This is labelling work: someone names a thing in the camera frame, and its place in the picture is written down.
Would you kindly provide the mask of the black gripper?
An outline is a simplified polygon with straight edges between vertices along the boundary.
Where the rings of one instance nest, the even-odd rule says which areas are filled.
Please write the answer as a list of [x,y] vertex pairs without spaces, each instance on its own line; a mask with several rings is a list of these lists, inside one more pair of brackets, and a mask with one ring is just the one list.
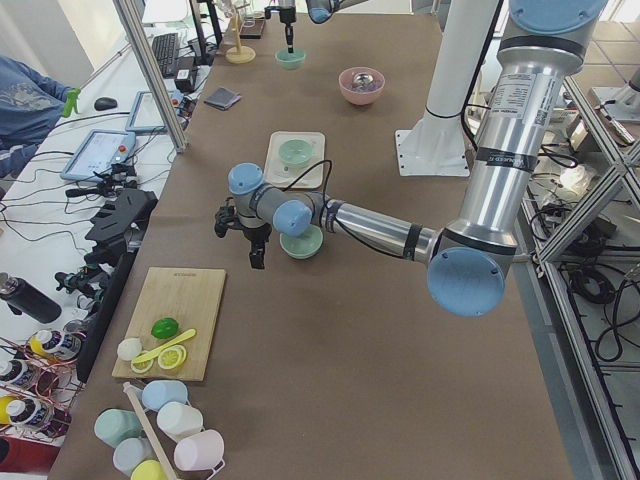
[[264,270],[264,256],[266,244],[272,232],[271,225],[261,225],[256,228],[243,228],[244,237],[251,243],[249,260],[253,269]]
[[287,51],[289,54],[294,53],[294,23],[296,22],[296,7],[285,6],[280,8],[280,22],[284,24],[284,33]]

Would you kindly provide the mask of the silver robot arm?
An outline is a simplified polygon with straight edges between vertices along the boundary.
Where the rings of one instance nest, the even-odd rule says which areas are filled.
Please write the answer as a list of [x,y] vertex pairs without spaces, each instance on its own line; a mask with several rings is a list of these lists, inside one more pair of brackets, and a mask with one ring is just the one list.
[[[423,117],[397,142],[410,175],[450,174],[465,160],[464,111],[499,16],[498,1],[451,3]],[[230,196],[215,231],[239,230],[250,262],[264,265],[272,232],[308,227],[341,232],[384,255],[427,269],[427,286],[443,309],[466,317],[502,300],[516,253],[515,218],[537,166],[544,133],[564,79],[583,65],[604,3],[511,1],[497,57],[501,75],[475,137],[475,158],[459,216],[439,231],[367,210],[322,192],[296,194],[266,182],[253,163],[233,167]]]
[[[327,22],[338,11],[364,2],[365,0],[307,0],[305,4],[311,21],[314,24],[322,24]],[[277,1],[275,7],[280,21],[284,24],[287,51],[293,53],[294,23],[297,19],[296,2]]]

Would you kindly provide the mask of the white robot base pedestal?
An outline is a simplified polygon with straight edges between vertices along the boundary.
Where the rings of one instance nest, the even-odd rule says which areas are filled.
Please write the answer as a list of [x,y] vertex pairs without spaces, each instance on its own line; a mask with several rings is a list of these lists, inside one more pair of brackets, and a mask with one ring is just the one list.
[[450,4],[423,117],[412,129],[396,132],[402,176],[469,175],[462,117],[501,9],[497,0]]

